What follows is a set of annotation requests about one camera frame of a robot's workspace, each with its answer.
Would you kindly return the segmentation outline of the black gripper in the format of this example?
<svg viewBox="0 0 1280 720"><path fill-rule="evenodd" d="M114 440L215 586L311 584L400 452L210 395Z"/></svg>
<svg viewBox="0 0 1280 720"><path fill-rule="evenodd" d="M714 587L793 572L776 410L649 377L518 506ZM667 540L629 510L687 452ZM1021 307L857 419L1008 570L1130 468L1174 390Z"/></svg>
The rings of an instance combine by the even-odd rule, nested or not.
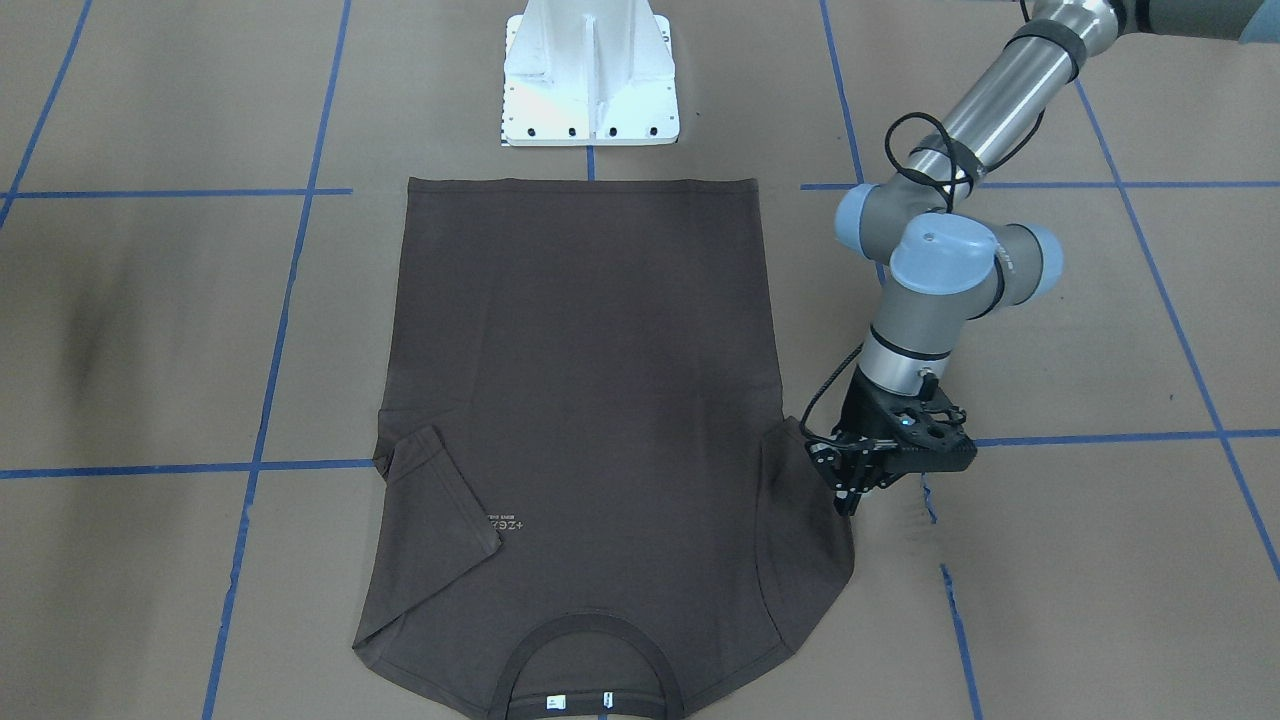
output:
<svg viewBox="0 0 1280 720"><path fill-rule="evenodd" d="M865 493L915 471L922 410L914 398L892 395L855 370L836 425L826 433L806 429L806 452L835 493L835 511L852 518Z"/></svg>

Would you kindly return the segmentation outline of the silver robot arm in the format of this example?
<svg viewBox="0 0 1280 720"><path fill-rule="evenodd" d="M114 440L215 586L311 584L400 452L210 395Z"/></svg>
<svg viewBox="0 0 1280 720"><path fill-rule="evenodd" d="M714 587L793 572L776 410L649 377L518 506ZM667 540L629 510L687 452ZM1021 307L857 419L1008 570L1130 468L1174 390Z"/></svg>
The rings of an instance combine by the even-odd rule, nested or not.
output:
<svg viewBox="0 0 1280 720"><path fill-rule="evenodd" d="M832 430L804 430L805 450L833 496L861 498L910 474L963 471L977 455L966 414L940 382L968 322L1047 293L1064 270L1059 238L1034 224L996 225L957 213L960 201L1038 131L1057 92L1126 35L1277 41L1275 1L1032 1L1000 55L945 117L906 114L931 132L893 177L842 197L836 240L884 268Z"/></svg>

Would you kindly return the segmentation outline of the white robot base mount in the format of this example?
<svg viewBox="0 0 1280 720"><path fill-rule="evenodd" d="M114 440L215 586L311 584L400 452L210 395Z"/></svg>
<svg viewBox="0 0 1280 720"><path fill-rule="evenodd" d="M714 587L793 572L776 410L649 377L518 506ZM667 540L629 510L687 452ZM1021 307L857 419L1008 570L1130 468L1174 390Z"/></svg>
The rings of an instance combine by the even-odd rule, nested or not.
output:
<svg viewBox="0 0 1280 720"><path fill-rule="evenodd" d="M530 1L504 41L504 146L678 141L672 26L649 1Z"/></svg>

